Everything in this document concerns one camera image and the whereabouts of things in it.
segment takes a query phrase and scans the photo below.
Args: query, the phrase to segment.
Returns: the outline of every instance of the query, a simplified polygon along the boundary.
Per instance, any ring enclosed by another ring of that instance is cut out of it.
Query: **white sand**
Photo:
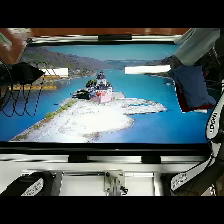
[[[20,141],[93,142],[95,135],[101,132],[117,131],[131,126],[134,120],[127,116],[128,114],[160,111],[166,111],[162,104],[142,99],[117,99],[106,104],[78,100],[71,108],[43,124],[40,129],[31,127],[21,133],[28,133],[28,137]]]

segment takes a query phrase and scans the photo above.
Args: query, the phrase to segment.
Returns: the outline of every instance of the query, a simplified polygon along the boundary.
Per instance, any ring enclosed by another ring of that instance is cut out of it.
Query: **black monitor frame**
[[[60,45],[119,45],[119,44],[170,44],[164,40],[109,40],[99,41],[72,40],[66,42],[30,41],[28,47],[60,46]],[[111,156],[205,156],[209,157],[211,149],[207,143],[202,144],[152,144],[152,143],[35,143],[35,142],[0,142],[1,154],[30,155],[111,155]]]

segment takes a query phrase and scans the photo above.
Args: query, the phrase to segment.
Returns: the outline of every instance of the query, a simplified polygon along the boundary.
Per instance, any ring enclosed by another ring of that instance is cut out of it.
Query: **white robotic arm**
[[[210,158],[171,179],[171,194],[200,196],[224,173],[224,93],[207,123],[206,136],[211,141]]]

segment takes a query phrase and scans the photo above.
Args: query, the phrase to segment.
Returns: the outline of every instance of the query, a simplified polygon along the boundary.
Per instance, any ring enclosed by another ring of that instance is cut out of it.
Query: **displayed image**
[[[0,113],[0,141],[58,143],[205,143],[211,110],[183,113],[173,79],[125,74],[171,56],[171,44],[27,47],[21,62],[45,75],[14,86]]]

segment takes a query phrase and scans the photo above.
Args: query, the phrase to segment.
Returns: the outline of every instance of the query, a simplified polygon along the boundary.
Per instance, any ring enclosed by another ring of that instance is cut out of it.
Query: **mountain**
[[[106,60],[107,64],[113,66],[114,69],[124,69],[126,66],[141,66],[145,65],[146,60]]]
[[[50,68],[69,68],[70,75],[75,75],[76,70],[101,70],[112,69],[112,65],[106,62],[88,58],[79,57],[72,54],[63,54],[52,52],[44,47],[27,47],[21,61],[24,62],[45,62]],[[43,63],[39,64],[39,68],[46,68]]]

